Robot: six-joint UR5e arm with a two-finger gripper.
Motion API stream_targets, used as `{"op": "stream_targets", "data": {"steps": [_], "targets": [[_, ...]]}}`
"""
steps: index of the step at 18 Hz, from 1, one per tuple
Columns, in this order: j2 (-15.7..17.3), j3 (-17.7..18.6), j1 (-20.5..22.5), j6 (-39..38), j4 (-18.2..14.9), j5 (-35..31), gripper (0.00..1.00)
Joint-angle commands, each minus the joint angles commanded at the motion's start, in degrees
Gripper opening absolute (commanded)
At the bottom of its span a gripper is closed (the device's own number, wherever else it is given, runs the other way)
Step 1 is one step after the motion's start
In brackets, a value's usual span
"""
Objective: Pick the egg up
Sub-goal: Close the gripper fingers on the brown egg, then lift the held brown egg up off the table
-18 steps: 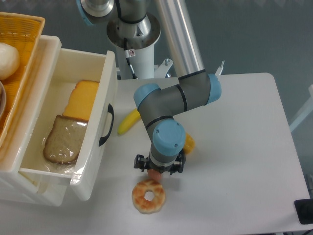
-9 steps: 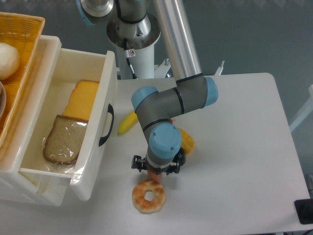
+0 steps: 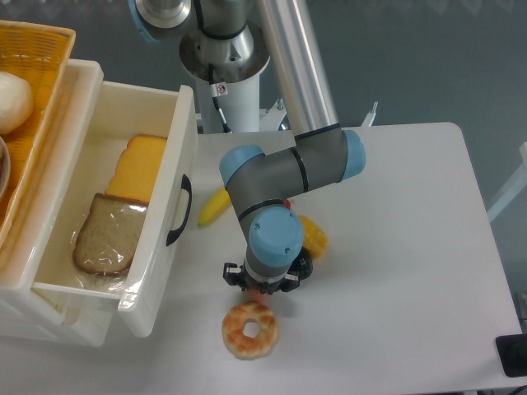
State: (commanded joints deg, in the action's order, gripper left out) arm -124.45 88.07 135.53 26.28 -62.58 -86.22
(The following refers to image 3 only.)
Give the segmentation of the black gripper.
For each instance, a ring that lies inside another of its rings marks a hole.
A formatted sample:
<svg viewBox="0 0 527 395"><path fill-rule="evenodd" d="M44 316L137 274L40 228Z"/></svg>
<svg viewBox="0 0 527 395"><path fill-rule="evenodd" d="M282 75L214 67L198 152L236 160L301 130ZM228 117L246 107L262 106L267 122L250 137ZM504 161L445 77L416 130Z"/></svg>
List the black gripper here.
<svg viewBox="0 0 527 395"><path fill-rule="evenodd" d="M312 257L306 249L302 249L289 271L278 280L267 278L265 281L257 281L245 270L244 265L238 266L235 263L224 264L222 277L229 286L240 286L242 290L256 289L261 294L274 294L295 290L312 272Z"/></svg>

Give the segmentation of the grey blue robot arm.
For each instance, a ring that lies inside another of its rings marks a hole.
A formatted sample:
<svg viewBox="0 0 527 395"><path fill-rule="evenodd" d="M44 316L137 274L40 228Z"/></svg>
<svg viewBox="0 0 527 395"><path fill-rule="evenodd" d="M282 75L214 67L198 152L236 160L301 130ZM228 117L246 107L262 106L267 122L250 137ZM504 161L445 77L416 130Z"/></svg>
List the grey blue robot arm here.
<svg viewBox="0 0 527 395"><path fill-rule="evenodd" d="M232 86L273 63L295 144L265 154L239 146L219 170L247 242L241 265L226 263L224 280L263 294L296 289L311 274L302 251L304 230L285 206L288 198L360 174L366 153L359 136L343 129L333 105L307 4L259 1L261 25L248 20L249 1L131 1L134 22L146 40L180 35L180 60L205 81L223 133Z"/></svg>

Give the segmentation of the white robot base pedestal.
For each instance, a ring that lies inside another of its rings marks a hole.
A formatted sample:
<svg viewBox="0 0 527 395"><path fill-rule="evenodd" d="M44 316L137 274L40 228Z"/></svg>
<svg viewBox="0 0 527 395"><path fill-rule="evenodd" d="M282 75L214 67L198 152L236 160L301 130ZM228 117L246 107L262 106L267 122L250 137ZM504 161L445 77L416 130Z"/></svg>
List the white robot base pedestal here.
<svg viewBox="0 0 527 395"><path fill-rule="evenodd" d="M184 36L180 60L194 79L205 134L259 130L260 75L269 59L264 33L251 21L227 39L201 30Z"/></svg>

